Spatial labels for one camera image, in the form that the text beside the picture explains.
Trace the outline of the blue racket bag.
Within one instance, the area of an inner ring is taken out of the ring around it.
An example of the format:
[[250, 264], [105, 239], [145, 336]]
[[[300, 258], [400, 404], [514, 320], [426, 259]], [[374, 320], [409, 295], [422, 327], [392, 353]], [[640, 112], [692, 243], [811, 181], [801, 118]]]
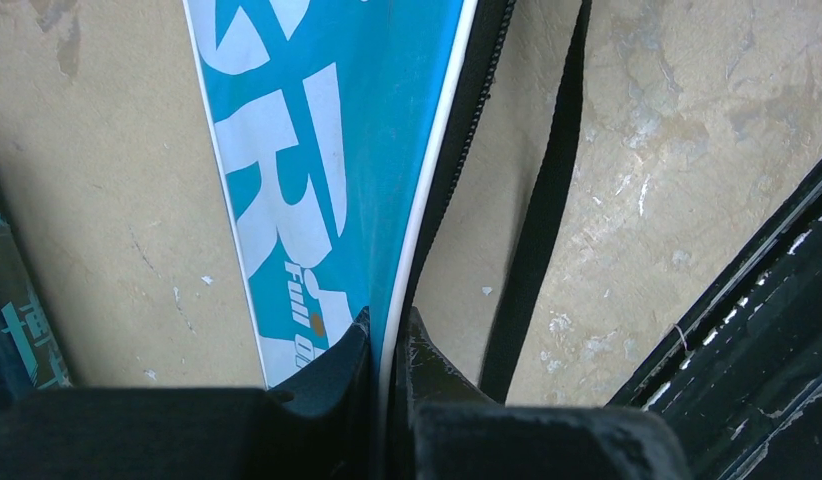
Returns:
[[188, 1], [263, 381], [402, 311], [468, 155], [511, 1]]

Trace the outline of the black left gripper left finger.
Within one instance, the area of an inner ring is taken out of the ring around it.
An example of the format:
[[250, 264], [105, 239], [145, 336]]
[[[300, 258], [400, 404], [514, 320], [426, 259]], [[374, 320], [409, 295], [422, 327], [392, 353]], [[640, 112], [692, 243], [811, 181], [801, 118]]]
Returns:
[[0, 416], [0, 479], [361, 479], [370, 315], [261, 388], [74, 388]]

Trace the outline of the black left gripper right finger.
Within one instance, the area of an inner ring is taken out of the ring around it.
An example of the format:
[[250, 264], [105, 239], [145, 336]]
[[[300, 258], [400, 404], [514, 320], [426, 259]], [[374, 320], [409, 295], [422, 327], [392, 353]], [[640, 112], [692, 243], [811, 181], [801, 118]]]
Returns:
[[403, 320], [391, 391], [394, 479], [689, 479], [657, 415], [620, 407], [507, 407], [432, 342], [417, 309]]

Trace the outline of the black shuttlecock tube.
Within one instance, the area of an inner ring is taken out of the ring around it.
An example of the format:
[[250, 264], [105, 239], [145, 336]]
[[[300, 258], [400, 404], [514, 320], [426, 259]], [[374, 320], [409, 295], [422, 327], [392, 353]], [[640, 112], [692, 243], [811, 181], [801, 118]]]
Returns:
[[71, 375], [0, 195], [0, 411]]

